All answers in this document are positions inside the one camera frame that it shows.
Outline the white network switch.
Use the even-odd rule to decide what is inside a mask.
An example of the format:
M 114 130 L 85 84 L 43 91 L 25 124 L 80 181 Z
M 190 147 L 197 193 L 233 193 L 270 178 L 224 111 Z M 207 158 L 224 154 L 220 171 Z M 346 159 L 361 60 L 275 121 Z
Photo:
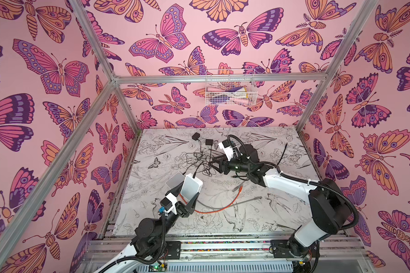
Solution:
M 181 193 L 181 189 L 185 180 L 185 176 L 180 172 L 175 173 L 166 181 L 166 185 L 169 187 L 168 193 L 172 193 L 174 196 L 178 196 Z
M 197 193 L 201 192 L 202 187 L 203 182 L 199 178 L 196 176 L 194 177 L 193 174 L 187 174 L 185 176 L 180 195 L 184 201 L 188 203 Z

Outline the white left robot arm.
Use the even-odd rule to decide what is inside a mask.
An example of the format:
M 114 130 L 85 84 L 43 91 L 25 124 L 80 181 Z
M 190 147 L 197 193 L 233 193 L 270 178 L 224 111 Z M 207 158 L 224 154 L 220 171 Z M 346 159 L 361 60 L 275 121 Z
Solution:
M 195 212 L 199 193 L 184 204 L 169 193 L 161 201 L 158 211 L 159 218 L 145 218 L 135 229 L 136 236 L 105 265 L 98 273 L 131 273 L 142 265 L 153 265 L 166 249 L 166 236 L 177 219 L 186 218 Z

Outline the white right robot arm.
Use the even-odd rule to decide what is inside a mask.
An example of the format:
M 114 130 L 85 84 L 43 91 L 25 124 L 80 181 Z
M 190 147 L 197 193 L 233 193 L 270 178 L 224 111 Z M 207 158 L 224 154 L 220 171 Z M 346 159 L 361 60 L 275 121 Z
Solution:
M 323 179 L 319 182 L 286 174 L 278 165 L 260 161 L 251 145 L 221 145 L 221 149 L 224 155 L 212 158 L 208 163 L 218 173 L 242 173 L 256 185 L 283 191 L 310 206 L 312 218 L 302 224 L 286 243 L 275 247 L 285 257 L 304 258 L 315 243 L 357 225 L 358 210 L 335 181 Z

